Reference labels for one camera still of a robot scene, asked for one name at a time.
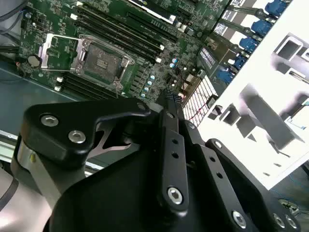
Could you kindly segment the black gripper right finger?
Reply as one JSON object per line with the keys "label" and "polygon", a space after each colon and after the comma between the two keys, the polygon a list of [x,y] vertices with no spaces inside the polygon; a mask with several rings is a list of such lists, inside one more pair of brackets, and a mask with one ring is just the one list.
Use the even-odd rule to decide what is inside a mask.
{"label": "black gripper right finger", "polygon": [[299,232],[300,224],[218,139],[203,141],[173,95],[193,162],[197,202],[209,232]]}

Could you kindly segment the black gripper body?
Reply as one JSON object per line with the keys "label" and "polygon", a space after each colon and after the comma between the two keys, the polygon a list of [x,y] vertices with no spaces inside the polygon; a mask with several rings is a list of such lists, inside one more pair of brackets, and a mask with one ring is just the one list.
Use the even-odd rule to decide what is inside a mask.
{"label": "black gripper body", "polygon": [[183,145],[144,146],[71,186],[52,232],[208,232]]}

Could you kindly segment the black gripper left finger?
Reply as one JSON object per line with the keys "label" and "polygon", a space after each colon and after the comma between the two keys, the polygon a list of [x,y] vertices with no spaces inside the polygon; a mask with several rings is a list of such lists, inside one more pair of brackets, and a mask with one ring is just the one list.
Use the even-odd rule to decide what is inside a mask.
{"label": "black gripper left finger", "polygon": [[144,146],[185,147],[173,95],[163,90],[151,104],[122,98],[28,108],[21,129],[21,158],[39,159],[27,170],[52,209],[71,186]]}

